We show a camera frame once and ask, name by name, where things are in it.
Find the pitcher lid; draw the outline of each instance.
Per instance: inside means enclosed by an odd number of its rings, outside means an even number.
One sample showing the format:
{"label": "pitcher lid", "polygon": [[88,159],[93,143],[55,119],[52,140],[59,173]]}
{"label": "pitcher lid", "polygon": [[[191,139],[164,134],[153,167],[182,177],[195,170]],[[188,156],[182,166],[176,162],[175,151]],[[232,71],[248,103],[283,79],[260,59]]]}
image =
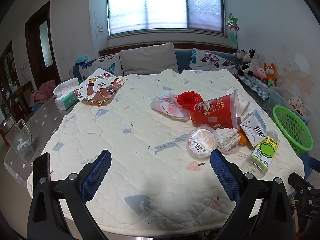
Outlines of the pitcher lid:
{"label": "pitcher lid", "polygon": [[14,125],[14,123],[16,122],[16,120],[14,119],[14,117],[12,116],[12,114],[10,114],[2,123],[0,130],[2,131],[2,133],[4,133],[4,135],[6,135],[9,130],[11,129],[11,127]]}

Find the glass pitcher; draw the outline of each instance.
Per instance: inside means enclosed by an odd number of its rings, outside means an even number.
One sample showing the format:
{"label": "glass pitcher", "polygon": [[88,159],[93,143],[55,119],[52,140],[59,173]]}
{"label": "glass pitcher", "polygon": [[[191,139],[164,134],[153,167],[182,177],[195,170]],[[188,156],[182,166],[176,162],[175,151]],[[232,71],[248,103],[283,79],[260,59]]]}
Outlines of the glass pitcher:
{"label": "glass pitcher", "polygon": [[[26,129],[26,133],[23,133],[19,127],[22,123]],[[24,162],[31,160],[35,153],[34,147],[31,145],[32,136],[24,120],[20,120],[16,123],[14,117],[9,115],[1,126],[1,131],[4,133],[5,138],[9,142],[10,146],[15,150],[18,156],[20,156]]]}

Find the orange fox plush toy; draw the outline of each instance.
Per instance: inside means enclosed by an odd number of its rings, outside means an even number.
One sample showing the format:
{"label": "orange fox plush toy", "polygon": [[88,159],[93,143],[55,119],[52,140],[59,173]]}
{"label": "orange fox plush toy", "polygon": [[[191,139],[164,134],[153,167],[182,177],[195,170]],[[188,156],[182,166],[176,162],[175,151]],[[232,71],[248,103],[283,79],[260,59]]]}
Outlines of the orange fox plush toy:
{"label": "orange fox plush toy", "polygon": [[273,76],[276,72],[276,65],[271,63],[271,66],[268,66],[267,63],[264,63],[263,69],[265,70],[266,75],[267,75],[267,77],[263,78],[263,79],[267,81],[268,86],[269,87],[270,86],[276,87],[275,81],[277,82],[277,79]]}

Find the basket rim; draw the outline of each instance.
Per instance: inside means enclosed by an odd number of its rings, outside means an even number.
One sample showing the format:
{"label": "basket rim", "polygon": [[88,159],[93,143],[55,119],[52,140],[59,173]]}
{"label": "basket rim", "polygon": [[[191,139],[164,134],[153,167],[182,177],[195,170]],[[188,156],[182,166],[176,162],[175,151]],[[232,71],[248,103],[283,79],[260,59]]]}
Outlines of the basket rim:
{"label": "basket rim", "polygon": [[280,123],[277,115],[276,115],[276,110],[277,109],[281,109],[281,110],[284,110],[284,112],[290,112],[290,114],[294,114],[296,115],[294,112],[292,112],[290,109],[284,107],[284,106],[274,106],[273,109],[272,109],[272,115],[273,115],[273,118],[275,119],[275,122],[276,122],[276,125],[279,126],[279,128],[282,130],[282,131],[285,131],[285,136],[288,137],[291,142],[296,146],[298,147],[299,149],[303,150],[303,151],[306,151],[306,152],[309,152],[312,150],[313,148],[313,138],[312,138],[312,135],[308,129],[308,127],[306,126],[306,124],[301,120],[301,118],[299,116],[298,117],[298,120],[297,122],[303,127],[303,129],[306,131],[306,133],[308,133],[310,135],[310,138],[311,138],[311,146],[310,147],[305,147],[305,146],[302,146],[301,144],[299,144],[294,138],[292,138],[292,136],[287,132],[287,130],[282,126],[282,124]]}

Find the blue gripper pad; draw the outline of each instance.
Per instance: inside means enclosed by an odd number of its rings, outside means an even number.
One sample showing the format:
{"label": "blue gripper pad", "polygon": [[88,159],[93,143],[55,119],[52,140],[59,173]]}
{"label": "blue gripper pad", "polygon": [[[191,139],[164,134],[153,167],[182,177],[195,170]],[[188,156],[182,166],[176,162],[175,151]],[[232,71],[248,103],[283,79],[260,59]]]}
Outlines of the blue gripper pad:
{"label": "blue gripper pad", "polygon": [[94,161],[94,167],[81,185],[81,200],[84,204],[93,199],[110,166],[111,153],[104,150]]}
{"label": "blue gripper pad", "polygon": [[212,151],[210,155],[210,164],[228,198],[238,204],[241,199],[240,185],[216,150]]}

